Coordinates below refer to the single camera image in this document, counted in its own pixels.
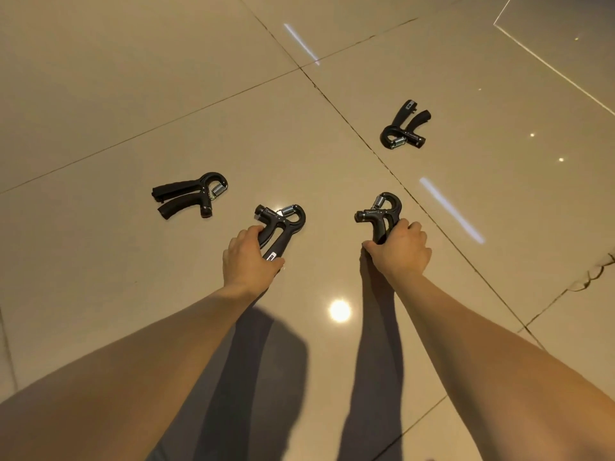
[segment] person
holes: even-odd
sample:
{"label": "person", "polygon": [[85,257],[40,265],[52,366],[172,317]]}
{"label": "person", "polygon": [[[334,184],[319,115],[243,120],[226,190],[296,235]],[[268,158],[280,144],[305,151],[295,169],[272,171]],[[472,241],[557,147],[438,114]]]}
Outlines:
{"label": "person", "polygon": [[[2,459],[145,459],[222,338],[284,265],[261,257],[260,230],[231,240],[221,289],[2,403]],[[614,460],[615,403],[432,284],[423,275],[426,241],[419,223],[402,219],[383,245],[363,246],[404,304],[483,459]]]}

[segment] small light spot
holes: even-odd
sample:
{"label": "small light spot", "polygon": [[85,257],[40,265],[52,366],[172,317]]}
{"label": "small light spot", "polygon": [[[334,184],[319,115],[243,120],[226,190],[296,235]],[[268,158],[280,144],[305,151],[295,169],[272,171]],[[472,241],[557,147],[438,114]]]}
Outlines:
{"label": "small light spot", "polygon": [[338,299],[329,306],[329,315],[335,322],[345,322],[350,318],[350,306],[346,301]]}

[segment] white line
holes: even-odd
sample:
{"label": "white line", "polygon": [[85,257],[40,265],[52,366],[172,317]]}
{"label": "white line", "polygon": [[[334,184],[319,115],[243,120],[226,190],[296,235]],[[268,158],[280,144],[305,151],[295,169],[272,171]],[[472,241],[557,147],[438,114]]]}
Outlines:
{"label": "white line", "polygon": [[522,49],[524,49],[526,52],[528,52],[530,55],[532,55],[535,59],[537,59],[538,61],[540,61],[543,65],[545,65],[547,68],[549,68],[551,71],[555,72],[558,76],[564,78],[566,81],[568,81],[570,84],[572,84],[573,86],[575,86],[578,90],[580,90],[581,92],[583,92],[585,95],[587,95],[590,99],[592,99],[593,101],[595,101],[598,105],[600,105],[602,108],[604,108],[606,111],[608,111],[611,115],[615,116],[615,112],[613,110],[611,110],[609,107],[607,107],[606,105],[604,105],[603,102],[601,102],[600,100],[598,100],[596,97],[594,97],[593,95],[591,95],[588,91],[586,91],[585,89],[583,89],[581,86],[575,84],[571,79],[569,79],[568,77],[564,76],[561,72],[559,72],[557,69],[555,69],[553,66],[551,66],[548,62],[544,61],[540,56],[538,56],[536,53],[532,52],[528,47],[526,47],[525,45],[523,45],[521,42],[519,42],[516,38],[514,38],[512,35],[510,35],[508,32],[506,32],[505,30],[503,30],[500,26],[496,26],[496,24],[493,24],[497,29],[499,29],[506,37],[510,38],[513,42],[515,42],[518,46],[520,46]]}
{"label": "white line", "polygon": [[419,179],[422,185],[429,191],[429,193],[434,197],[435,200],[440,202],[440,205],[444,207],[444,209],[449,212],[457,222],[463,227],[466,233],[468,233],[478,244],[485,244],[485,238],[483,238],[476,228],[473,227],[464,217],[461,216],[461,213],[457,211],[457,209],[451,204],[446,197],[444,197],[438,188],[434,186],[430,180],[426,177],[422,177]]}
{"label": "white line", "polygon": [[508,0],[508,1],[506,2],[506,4],[504,5],[504,7],[502,8],[502,11],[500,11],[500,14],[498,14],[498,15],[497,15],[496,20],[493,22],[493,25],[494,25],[494,26],[496,25],[497,20],[498,20],[498,19],[499,19],[499,17],[502,15],[502,13],[504,12],[504,10],[506,9],[506,6],[508,6],[508,3],[510,3],[510,2],[511,2],[511,0]]}
{"label": "white line", "polygon": [[299,34],[297,34],[295,32],[295,30],[289,25],[289,24],[284,24],[284,27],[286,28],[286,30],[288,30],[288,32],[290,32],[290,35],[293,36],[295,38],[295,40],[299,43],[299,45],[301,45],[303,47],[303,49],[306,51],[306,53],[308,55],[310,55],[315,61],[316,64],[320,66],[320,61],[318,61],[318,56],[316,56],[309,48],[308,46],[303,42],[303,40],[301,39],[301,37],[299,37]]}

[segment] hand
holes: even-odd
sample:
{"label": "hand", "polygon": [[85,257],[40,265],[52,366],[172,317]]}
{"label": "hand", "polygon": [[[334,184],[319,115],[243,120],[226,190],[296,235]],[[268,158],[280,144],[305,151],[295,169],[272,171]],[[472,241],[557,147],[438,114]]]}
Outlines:
{"label": "hand", "polygon": [[225,287],[248,295],[251,301],[265,292],[284,265],[281,257],[273,261],[263,258],[258,245],[258,233],[262,230],[263,226],[260,225],[240,231],[222,254]]}
{"label": "hand", "polygon": [[384,244],[365,241],[363,247],[372,256],[376,268],[393,285],[404,273],[422,275],[431,259],[431,249],[425,247],[425,242],[427,233],[421,231],[421,224],[415,221],[408,226],[408,220],[402,218]]}

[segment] forearm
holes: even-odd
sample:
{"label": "forearm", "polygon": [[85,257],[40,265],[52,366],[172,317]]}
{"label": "forearm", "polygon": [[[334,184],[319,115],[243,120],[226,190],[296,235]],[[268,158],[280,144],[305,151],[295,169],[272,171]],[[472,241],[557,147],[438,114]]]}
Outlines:
{"label": "forearm", "polygon": [[485,459],[615,449],[615,403],[578,373],[422,275],[391,283]]}
{"label": "forearm", "polygon": [[0,405],[3,459],[144,459],[251,302],[220,289]]}

